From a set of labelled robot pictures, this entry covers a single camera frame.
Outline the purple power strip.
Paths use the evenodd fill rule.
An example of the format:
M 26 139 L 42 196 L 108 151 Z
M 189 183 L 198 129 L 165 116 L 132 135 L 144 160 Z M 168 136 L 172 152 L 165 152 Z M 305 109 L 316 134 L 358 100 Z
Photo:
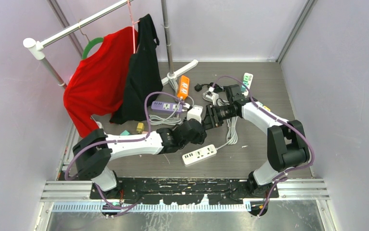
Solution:
M 154 101 L 151 104 L 151 110 L 159 113 L 181 113 L 183 112 L 183 105 L 180 103 Z

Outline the orange power strip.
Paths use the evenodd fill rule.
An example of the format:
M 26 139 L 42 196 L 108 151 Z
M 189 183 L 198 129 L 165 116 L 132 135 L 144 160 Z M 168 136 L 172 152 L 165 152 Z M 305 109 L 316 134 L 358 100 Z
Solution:
M 190 79 L 187 76 L 182 75 L 180 77 L 180 81 L 178 84 L 178 91 L 177 91 L 177 97 L 180 100 L 185 100 L 188 97 L 189 86 L 190 86 Z

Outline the yellow plug adapter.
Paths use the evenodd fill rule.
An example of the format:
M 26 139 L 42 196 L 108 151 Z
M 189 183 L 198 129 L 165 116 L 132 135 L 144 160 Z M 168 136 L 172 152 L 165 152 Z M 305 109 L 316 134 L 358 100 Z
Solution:
M 136 132 L 137 132 L 138 134 L 142 134 L 142 133 L 143 133 L 143 131 L 144 131 L 144 129 L 145 129 L 145 125 L 144 125 L 144 123 L 139 122 L 139 123 L 137 124 L 137 127 L 136 127 Z

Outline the teal adapter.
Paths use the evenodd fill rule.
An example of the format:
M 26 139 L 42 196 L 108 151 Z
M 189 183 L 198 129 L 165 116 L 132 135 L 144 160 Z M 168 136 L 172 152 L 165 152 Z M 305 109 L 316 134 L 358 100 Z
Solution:
M 124 130 L 123 132 L 120 133 L 120 136 L 128 136 L 130 134 L 131 134 L 130 132 L 128 132 L 127 130 Z

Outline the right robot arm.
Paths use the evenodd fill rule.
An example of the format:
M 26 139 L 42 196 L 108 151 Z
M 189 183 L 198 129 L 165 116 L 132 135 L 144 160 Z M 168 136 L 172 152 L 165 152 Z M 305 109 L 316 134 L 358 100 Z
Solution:
M 258 127 L 267 136 L 267 161 L 252 171 L 246 190 L 252 197 L 261 197 L 281 172 L 310 161 L 310 150 L 304 141 L 303 125 L 298 120 L 288 121 L 276 116 L 250 95 L 244 95 L 239 85 L 225 89 L 227 102 L 210 87 L 203 95 L 211 103 L 206 106 L 206 129 L 221 126 L 224 120 L 243 118 Z

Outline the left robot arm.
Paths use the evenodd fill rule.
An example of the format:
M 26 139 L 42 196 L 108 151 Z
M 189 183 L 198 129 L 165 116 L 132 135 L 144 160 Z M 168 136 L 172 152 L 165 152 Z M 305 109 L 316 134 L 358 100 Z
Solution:
M 110 199 L 119 196 L 121 186 L 116 173 L 107 167 L 118 158 L 142 154 L 170 154 L 187 144 L 203 144 L 207 137 L 206 125 L 195 119 L 186 120 L 173 128 L 158 128 L 147 134 L 116 136 L 102 128 L 92 131 L 73 146 L 77 173 L 66 180 L 92 180 Z

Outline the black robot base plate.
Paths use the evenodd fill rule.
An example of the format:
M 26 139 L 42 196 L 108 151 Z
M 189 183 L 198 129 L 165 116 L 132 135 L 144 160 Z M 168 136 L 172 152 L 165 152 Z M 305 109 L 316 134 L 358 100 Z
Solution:
M 209 205 L 238 205 L 244 199 L 277 198 L 278 189 L 267 184 L 256 189 L 249 179 L 229 178 L 119 178 L 116 188 L 104 193 L 107 200 L 145 205 L 198 205 L 203 198 Z

